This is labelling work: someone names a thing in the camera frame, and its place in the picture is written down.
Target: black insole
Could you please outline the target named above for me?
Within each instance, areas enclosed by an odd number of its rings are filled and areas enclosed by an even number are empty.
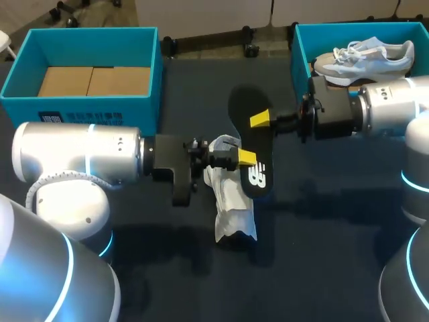
[[[244,193],[252,199],[266,196],[273,187],[273,132],[269,127],[250,128],[250,117],[272,107],[258,87],[235,87],[228,102],[228,114],[241,138],[244,150],[256,153],[257,166],[240,169]]]

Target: black tabletop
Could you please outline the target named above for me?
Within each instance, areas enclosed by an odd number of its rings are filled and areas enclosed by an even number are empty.
[[[9,68],[0,64],[0,78]],[[170,60],[161,133],[235,135],[227,99],[241,83],[295,108],[284,59]],[[28,185],[13,173],[12,137],[0,109],[0,193],[23,204]],[[202,181],[187,208],[171,206],[165,183],[109,193],[120,321],[382,321],[379,276],[411,232],[400,210],[403,145],[278,138],[273,193],[255,202],[257,243],[216,245],[215,198]]]

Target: white label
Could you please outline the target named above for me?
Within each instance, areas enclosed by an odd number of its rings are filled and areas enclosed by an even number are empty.
[[[249,182],[252,186],[258,186],[261,189],[265,188],[267,183],[263,171],[265,171],[265,165],[260,162],[249,168]]]

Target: white sneaker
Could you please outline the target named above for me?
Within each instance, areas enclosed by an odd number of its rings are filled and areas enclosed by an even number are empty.
[[[362,78],[381,82],[405,77],[413,62],[414,45],[411,41],[391,45],[372,37],[320,55],[313,69],[330,83],[349,86]]]

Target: teal plastic bin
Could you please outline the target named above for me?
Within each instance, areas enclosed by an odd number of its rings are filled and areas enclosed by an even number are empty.
[[[292,44],[291,73],[296,100],[308,92],[310,69],[308,63],[334,48],[346,48],[352,41],[377,37],[387,44],[414,43],[415,61],[411,76],[429,74],[429,34],[420,22],[392,23],[326,23],[297,25]]]
[[[150,67],[145,96],[37,97],[49,66]],[[163,60],[157,28],[30,30],[0,92],[15,127],[27,121],[95,123],[157,131]]]

